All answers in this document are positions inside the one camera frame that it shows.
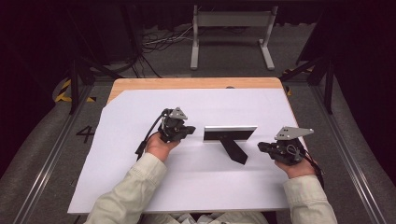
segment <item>white sheet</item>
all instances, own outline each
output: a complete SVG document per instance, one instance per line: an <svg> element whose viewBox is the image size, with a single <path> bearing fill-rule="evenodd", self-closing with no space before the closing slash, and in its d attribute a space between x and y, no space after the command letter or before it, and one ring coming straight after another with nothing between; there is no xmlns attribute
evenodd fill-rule
<svg viewBox="0 0 396 224"><path fill-rule="evenodd" d="M196 130L172 150L147 213L289 207L282 187L286 174L257 147L275 142L282 126L298 127L282 89L149 90L124 91L104 108L68 213L90 213L134 164L154 120L177 106ZM231 161L220 142L203 142L205 126L229 125L258 126L246 142L237 142L248 154L245 165Z"/></svg>

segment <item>forearm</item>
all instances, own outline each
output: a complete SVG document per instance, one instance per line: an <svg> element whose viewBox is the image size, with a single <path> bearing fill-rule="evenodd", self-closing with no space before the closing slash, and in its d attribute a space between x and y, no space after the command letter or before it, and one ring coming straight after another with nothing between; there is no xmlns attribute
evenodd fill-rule
<svg viewBox="0 0 396 224"><path fill-rule="evenodd" d="M99 197L86 223L137 223L165 172L165 165L146 153L113 190Z"/></svg>
<svg viewBox="0 0 396 224"><path fill-rule="evenodd" d="M284 184L284 189L293 224L337 223L332 206L314 175L290 179Z"/></svg>

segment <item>person's left hand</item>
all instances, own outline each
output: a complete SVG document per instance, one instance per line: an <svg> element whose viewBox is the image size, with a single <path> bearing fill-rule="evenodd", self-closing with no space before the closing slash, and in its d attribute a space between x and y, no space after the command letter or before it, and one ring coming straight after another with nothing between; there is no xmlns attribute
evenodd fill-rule
<svg viewBox="0 0 396 224"><path fill-rule="evenodd" d="M176 147L180 141L165 143L161 140L161 134L155 133L148 140L146 152L154 155L164 162L168 158L169 152Z"/></svg>

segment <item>person's right hand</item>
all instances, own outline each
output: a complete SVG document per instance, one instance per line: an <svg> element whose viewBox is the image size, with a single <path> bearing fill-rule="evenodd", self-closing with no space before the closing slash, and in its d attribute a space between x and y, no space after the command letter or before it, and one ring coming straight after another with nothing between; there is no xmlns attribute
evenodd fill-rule
<svg viewBox="0 0 396 224"><path fill-rule="evenodd" d="M303 159L301 162L291 166L288 166L280 161L275 161L275 165L277 165L280 169L286 172L289 179L303 175L316 174L314 167L306 159Z"/></svg>
<svg viewBox="0 0 396 224"><path fill-rule="evenodd" d="M180 141L165 143L161 140L161 134L155 133L148 140L146 152L154 155L160 161L166 161L169 152L176 147Z"/></svg>

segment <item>number 4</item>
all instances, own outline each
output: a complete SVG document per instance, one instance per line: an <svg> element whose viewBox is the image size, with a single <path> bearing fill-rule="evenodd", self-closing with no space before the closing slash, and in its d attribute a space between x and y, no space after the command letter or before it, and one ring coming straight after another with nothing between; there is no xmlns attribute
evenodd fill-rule
<svg viewBox="0 0 396 224"><path fill-rule="evenodd" d="M84 144L87 143L88 138L90 137L90 135L94 135L95 133L91 133L92 127L91 126L87 126L85 127L83 130L79 131L78 133L76 133L76 135L83 135L85 136L85 140L84 140Z"/></svg>

